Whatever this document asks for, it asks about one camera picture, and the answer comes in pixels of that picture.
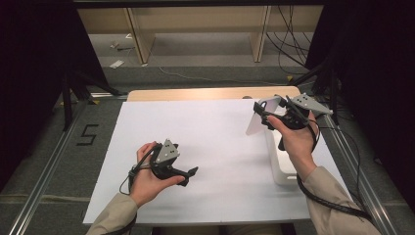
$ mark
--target black wall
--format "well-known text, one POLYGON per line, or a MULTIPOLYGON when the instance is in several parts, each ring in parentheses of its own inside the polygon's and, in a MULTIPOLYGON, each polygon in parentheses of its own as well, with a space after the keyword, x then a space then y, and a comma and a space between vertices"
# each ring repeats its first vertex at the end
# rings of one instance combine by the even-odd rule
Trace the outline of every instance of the black wall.
POLYGON ((343 76, 347 102, 415 212, 415 4, 370 1, 343 76))
POLYGON ((75 9, 1 1, 0 33, 1 190, 45 128, 64 73, 108 83, 75 9))

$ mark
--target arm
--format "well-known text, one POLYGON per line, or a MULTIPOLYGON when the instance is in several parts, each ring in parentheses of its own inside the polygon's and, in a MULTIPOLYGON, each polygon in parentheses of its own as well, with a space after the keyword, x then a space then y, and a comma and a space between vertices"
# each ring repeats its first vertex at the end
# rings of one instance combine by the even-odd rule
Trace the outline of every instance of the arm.
MULTIPOLYGON (((137 162, 156 144, 156 142, 153 142, 143 145, 137 151, 137 162)), ((87 234, 105 234, 125 227, 131 222, 140 207, 152 201, 163 189, 183 180, 183 176, 173 176, 160 180, 153 175, 150 169, 141 169, 134 179, 130 194, 116 194, 95 219, 87 234)))
MULTIPOLYGON (((315 121, 312 113, 308 118, 315 121)), ((308 128, 292 130, 276 117, 267 119, 283 136, 284 147, 308 191, 331 203, 358 209, 336 178, 324 167, 315 164, 311 155, 313 139, 308 128)), ((313 121, 310 124, 317 132, 313 121)), ((326 208, 309 199, 307 205, 318 234, 379 234, 373 224, 364 218, 326 208)))

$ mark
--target white sheet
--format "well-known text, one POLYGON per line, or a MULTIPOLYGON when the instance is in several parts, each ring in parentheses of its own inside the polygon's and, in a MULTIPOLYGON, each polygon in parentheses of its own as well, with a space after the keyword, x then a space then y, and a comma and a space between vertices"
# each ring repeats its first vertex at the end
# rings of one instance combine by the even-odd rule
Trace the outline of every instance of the white sheet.
MULTIPOLYGON (((167 226, 309 218, 298 186, 274 183, 264 132, 245 134, 253 106, 254 100, 125 102, 83 222, 93 223, 118 192, 136 164, 137 149, 166 138, 179 144, 175 168, 187 171, 198 166, 199 170, 186 187, 167 188, 142 207, 137 223, 167 226)), ((313 155, 345 187, 323 137, 313 155)))

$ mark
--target hand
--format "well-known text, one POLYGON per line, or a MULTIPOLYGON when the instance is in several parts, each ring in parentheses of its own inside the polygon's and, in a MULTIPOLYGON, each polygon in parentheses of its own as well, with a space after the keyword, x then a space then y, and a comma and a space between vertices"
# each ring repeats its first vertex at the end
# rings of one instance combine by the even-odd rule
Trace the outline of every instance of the hand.
MULTIPOLYGON (((157 145, 156 142, 147 143, 137 151, 137 163, 157 145)), ((151 155, 144 161, 150 161, 151 155)), ((143 168, 138 171, 134 183, 131 186, 130 197, 140 208, 144 204, 152 201, 163 189, 178 184, 185 178, 180 175, 172 176, 165 180, 158 179, 149 168, 143 168)))
MULTIPOLYGON (((308 118, 315 121, 315 117, 312 112, 310 112, 308 118)), ((280 119, 273 116, 268 116, 267 120, 283 136, 284 148, 290 156, 290 160, 293 163, 294 168, 297 170, 300 178, 304 181, 317 167, 311 156, 314 140, 310 130, 307 127, 300 130, 292 130, 288 128, 280 119)), ((310 122, 310 125, 312 126, 314 132, 317 133, 317 126, 313 121, 310 122)))

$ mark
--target black tape marking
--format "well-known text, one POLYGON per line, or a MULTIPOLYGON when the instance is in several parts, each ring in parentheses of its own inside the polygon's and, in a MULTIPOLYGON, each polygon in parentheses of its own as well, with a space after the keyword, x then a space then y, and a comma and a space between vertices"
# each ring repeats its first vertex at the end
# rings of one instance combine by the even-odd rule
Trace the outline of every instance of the black tape marking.
POLYGON ((98 127, 99 124, 87 124, 85 125, 85 128, 83 128, 82 135, 80 137, 91 137, 91 141, 89 143, 77 143, 76 146, 89 146, 94 144, 95 137, 97 137, 96 134, 85 134, 88 127, 98 127))

